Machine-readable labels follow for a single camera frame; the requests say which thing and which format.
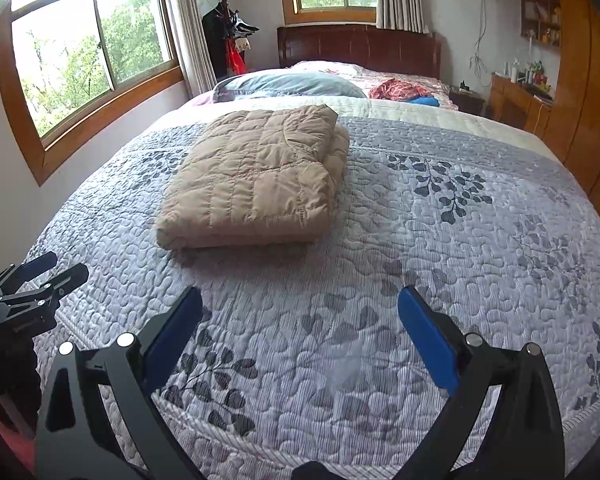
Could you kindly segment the wall shelf with items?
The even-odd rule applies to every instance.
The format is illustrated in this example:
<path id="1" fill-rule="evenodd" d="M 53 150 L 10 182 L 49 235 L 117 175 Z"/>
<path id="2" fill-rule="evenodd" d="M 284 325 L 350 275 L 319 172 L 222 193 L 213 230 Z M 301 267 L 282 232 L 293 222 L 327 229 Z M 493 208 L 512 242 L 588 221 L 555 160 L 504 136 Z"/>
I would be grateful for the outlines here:
<path id="1" fill-rule="evenodd" d="M 550 1 L 522 0 L 520 34 L 532 44 L 558 48 L 562 40 L 562 7 Z"/>

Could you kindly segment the beige side curtain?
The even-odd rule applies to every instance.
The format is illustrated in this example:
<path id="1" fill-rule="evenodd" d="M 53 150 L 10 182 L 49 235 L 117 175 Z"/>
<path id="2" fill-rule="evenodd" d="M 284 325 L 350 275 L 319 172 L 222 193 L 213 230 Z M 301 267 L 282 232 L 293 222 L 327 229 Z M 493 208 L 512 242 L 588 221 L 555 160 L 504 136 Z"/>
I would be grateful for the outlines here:
<path id="1" fill-rule="evenodd" d="M 215 85 L 197 0 L 166 0 L 169 22 L 187 92 L 191 98 Z"/>

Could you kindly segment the coat rack with clothes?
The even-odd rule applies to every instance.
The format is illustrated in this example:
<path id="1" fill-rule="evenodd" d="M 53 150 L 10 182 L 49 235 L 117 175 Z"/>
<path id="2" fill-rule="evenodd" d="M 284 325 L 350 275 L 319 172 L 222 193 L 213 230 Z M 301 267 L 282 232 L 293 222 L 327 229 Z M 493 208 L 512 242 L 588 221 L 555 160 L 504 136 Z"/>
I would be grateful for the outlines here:
<path id="1" fill-rule="evenodd" d="M 215 79 L 244 74 L 245 52 L 251 49 L 249 38 L 260 28 L 244 21 L 228 0 L 218 0 L 201 24 Z"/>

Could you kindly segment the red patterned cloth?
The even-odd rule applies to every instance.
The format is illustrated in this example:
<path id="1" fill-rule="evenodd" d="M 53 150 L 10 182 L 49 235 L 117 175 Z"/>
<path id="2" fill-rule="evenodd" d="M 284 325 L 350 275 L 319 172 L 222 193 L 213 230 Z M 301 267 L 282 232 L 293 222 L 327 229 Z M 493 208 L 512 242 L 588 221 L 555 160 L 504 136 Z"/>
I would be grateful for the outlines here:
<path id="1" fill-rule="evenodd" d="M 390 78 L 368 92 L 371 99 L 408 102 L 419 98 L 432 98 L 434 95 L 416 82 Z"/>

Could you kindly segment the wooden desk with items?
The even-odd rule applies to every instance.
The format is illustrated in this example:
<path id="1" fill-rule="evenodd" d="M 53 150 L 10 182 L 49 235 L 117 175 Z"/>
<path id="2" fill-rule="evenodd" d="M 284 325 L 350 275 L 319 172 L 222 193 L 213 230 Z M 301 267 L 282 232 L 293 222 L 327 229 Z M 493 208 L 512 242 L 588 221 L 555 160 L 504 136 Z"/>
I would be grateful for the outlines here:
<path id="1" fill-rule="evenodd" d="M 532 86 L 514 84 L 497 72 L 491 74 L 487 118 L 543 139 L 552 109 L 553 101 L 543 99 Z"/>

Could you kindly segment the orange wooden wardrobe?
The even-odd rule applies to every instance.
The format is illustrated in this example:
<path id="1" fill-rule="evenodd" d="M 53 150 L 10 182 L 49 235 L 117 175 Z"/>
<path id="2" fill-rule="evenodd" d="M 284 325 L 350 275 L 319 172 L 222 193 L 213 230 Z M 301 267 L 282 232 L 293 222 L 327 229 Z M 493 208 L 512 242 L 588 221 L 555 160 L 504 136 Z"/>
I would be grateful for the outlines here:
<path id="1" fill-rule="evenodd" d="M 600 10 L 559 0 L 560 67 L 543 142 L 571 171 L 600 215 Z"/>

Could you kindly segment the beige quilted down jacket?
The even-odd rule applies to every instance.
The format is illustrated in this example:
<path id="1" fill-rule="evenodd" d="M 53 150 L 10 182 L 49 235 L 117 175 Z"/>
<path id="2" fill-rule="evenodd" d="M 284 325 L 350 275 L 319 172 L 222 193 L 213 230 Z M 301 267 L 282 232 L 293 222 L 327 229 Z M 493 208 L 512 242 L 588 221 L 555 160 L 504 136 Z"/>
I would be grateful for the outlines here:
<path id="1" fill-rule="evenodd" d="M 325 104 L 236 110 L 208 125 L 155 222 L 164 249 L 313 242 L 335 217 L 350 136 Z"/>

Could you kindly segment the pink quilted garment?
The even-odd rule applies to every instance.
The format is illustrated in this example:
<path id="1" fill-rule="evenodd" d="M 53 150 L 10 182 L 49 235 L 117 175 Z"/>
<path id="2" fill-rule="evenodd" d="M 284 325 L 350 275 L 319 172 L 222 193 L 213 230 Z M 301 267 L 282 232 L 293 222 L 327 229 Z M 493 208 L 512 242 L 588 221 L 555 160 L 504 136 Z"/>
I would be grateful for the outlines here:
<path id="1" fill-rule="evenodd" d="M 34 441 L 28 440 L 17 431 L 11 430 L 0 422 L 0 435 L 6 442 L 10 450 L 20 460 L 20 462 L 34 473 Z"/>

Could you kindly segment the grey-blue pillow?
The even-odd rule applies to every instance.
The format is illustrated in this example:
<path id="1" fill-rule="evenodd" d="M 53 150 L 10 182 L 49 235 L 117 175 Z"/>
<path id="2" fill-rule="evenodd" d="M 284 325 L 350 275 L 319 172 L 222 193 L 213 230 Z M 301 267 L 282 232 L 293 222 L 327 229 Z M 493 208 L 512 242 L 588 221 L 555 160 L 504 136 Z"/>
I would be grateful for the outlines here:
<path id="1" fill-rule="evenodd" d="M 293 72 L 288 68 L 258 70 L 254 73 L 223 79 L 213 89 L 213 102 L 244 99 L 278 98 L 279 96 L 345 96 L 365 99 L 356 84 L 337 75 Z"/>

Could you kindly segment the blue cloth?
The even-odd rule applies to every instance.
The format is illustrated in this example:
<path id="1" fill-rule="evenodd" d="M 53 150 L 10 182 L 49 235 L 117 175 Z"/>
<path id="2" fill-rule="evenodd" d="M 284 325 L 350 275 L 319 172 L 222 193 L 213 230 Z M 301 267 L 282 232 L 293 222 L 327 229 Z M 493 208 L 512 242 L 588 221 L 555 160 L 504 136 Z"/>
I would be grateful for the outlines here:
<path id="1" fill-rule="evenodd" d="M 407 104 L 439 107 L 440 103 L 434 96 L 418 96 L 417 98 L 406 100 Z"/>

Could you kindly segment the grey leaf-pattern quilted bedspread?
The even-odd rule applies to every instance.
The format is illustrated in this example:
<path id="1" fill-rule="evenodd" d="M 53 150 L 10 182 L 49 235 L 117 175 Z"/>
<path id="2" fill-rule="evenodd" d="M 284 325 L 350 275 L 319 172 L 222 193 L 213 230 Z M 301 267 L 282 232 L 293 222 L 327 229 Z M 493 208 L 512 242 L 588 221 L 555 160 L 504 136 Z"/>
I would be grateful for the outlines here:
<path id="1" fill-rule="evenodd" d="M 126 144 L 31 247 L 82 262 L 34 348 L 111 344 L 188 285 L 204 316 L 155 402 L 212 479 L 283 479 L 318 460 L 393 476 L 442 409 L 396 310 L 414 285 L 494 346 L 538 344 L 555 385 L 566 462 L 600 435 L 600 216 L 536 136 L 440 108 L 331 98 L 351 144 L 336 218 L 314 243 L 157 245 L 163 191 L 230 103 L 186 104 Z"/>

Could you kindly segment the dark wooden headboard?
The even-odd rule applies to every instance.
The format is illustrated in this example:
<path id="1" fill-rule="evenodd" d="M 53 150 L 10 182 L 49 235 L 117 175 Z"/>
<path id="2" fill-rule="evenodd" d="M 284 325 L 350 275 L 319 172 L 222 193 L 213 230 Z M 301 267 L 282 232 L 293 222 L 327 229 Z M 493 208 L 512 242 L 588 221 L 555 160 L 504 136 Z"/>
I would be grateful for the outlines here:
<path id="1" fill-rule="evenodd" d="M 363 24 L 284 26 L 277 29 L 277 47 L 282 67 L 327 61 L 356 64 L 374 72 L 436 79 L 441 74 L 441 42 L 433 32 Z"/>

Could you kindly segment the large wooden side window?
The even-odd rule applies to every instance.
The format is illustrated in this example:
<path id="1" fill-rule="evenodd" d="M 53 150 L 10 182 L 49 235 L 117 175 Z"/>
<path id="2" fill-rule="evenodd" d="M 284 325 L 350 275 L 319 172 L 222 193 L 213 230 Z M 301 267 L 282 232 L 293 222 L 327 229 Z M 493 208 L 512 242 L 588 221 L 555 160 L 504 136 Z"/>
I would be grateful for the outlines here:
<path id="1" fill-rule="evenodd" d="M 1 98 L 37 184 L 182 78 L 166 0 L 6 0 L 0 12 Z"/>

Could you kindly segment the dark bedside table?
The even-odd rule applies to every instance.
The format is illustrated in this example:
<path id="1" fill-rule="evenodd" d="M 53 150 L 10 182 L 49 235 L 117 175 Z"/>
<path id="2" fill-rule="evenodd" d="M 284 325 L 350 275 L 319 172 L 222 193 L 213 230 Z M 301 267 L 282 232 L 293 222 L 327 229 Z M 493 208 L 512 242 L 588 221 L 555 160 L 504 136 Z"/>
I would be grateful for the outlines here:
<path id="1" fill-rule="evenodd" d="M 470 90 L 464 81 L 459 86 L 450 87 L 449 97 L 460 112 L 475 116 L 483 115 L 486 100 L 480 93 Z"/>

